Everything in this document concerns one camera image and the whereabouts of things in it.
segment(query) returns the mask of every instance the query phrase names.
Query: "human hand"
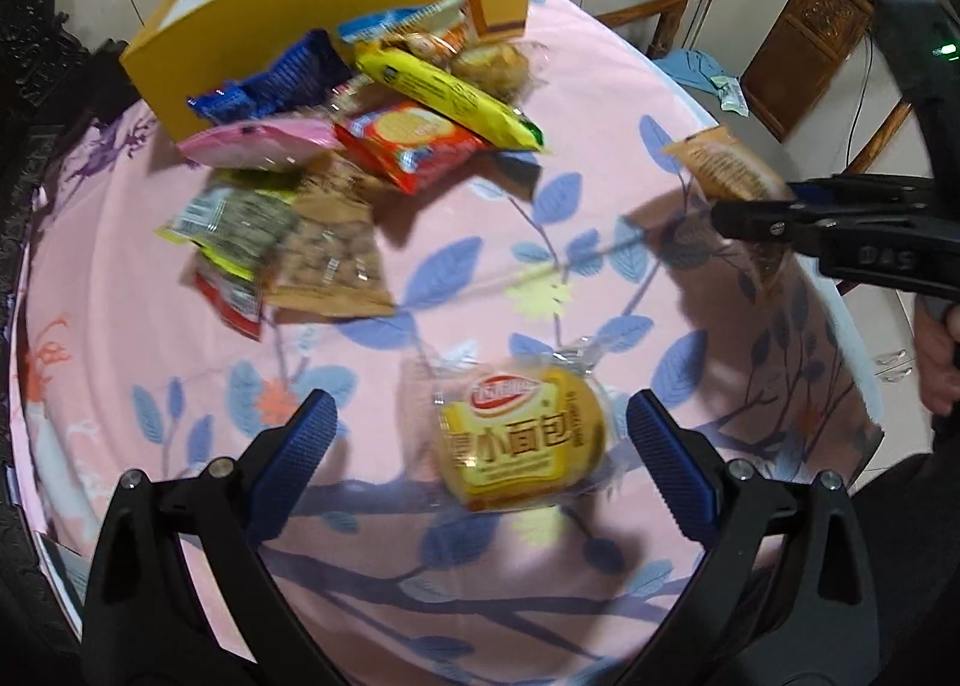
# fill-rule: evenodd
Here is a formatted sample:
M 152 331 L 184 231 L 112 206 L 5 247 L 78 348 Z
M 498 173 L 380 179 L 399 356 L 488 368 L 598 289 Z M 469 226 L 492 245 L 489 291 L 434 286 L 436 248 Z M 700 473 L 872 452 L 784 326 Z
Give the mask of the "human hand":
M 947 324 L 931 318 L 917 300 L 913 331 L 920 370 L 920 401 L 935 416 L 949 416 L 960 400 L 960 369 L 953 365 L 953 346 L 960 342 L 960 306 L 947 312 Z

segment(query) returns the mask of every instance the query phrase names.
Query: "screw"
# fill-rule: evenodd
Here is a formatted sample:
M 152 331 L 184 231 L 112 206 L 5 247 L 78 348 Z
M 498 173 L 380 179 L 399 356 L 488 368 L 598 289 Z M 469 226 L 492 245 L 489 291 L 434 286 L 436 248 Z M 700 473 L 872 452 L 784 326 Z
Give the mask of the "screw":
M 843 478 L 832 469 L 820 473 L 820 483 L 829 488 L 830 491 L 839 491 L 843 488 Z
M 128 469 L 123 473 L 123 477 L 120 479 L 120 485 L 123 488 L 137 488 L 140 485 L 140 481 L 143 480 L 143 473 L 138 469 Z
M 233 459 L 229 456 L 222 456 L 219 459 L 213 459 L 210 466 L 206 469 L 214 478 L 226 478 L 233 472 Z
M 754 469 L 754 466 L 750 464 L 749 461 L 733 459 L 733 461 L 727 464 L 727 472 L 736 478 L 736 480 L 750 480 L 750 478 L 757 473 L 757 470 Z

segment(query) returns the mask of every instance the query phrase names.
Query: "pink tablecloth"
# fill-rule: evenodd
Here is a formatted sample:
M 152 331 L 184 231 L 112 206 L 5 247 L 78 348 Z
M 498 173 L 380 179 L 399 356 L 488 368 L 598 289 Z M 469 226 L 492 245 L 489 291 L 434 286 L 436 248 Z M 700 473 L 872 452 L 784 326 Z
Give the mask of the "pink tablecloth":
M 205 172 L 179 165 L 144 103 L 88 132 L 26 303 L 24 410 L 65 544 L 90 554 L 126 468 L 157 480 L 238 455 L 323 387 L 338 440 L 262 553 L 334 660 L 367 686 L 587 684 L 643 646 L 700 555 L 623 440 L 631 393 L 653 386 L 680 423 L 768 475 L 853 473 L 875 427 L 805 275 L 791 264 L 765 304 L 702 224 L 664 231 L 702 206 L 659 152 L 702 127 L 689 101 L 566 0 L 531 0 L 528 37 L 550 57 L 527 105 L 549 145 L 536 197 L 474 178 L 403 242 L 381 233 L 392 318 L 270 326 L 259 344 L 232 333 L 182 282 L 191 251 L 154 234 Z M 599 333 L 611 451 L 629 467 L 610 493 L 505 515 L 424 504 L 438 480 L 405 472 L 395 422 L 410 348 L 495 362 Z M 242 649 L 211 581 L 200 590 Z

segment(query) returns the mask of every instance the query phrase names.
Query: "red oval logo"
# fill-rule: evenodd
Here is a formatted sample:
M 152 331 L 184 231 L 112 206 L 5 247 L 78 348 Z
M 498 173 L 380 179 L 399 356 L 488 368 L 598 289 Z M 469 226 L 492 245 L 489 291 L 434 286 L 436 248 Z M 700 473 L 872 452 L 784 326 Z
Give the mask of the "red oval logo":
M 490 416 L 529 399 L 540 386 L 539 381 L 520 375 L 491 375 L 473 384 L 470 407 L 482 416 Z

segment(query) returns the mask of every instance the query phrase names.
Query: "pink snack package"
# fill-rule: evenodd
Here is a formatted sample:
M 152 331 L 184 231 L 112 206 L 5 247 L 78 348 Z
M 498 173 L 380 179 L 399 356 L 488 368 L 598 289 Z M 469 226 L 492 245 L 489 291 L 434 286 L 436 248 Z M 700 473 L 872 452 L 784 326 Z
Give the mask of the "pink snack package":
M 323 118 L 278 117 L 208 128 L 179 145 L 184 156 L 216 169 L 286 172 L 323 151 L 339 149 L 333 124 Z

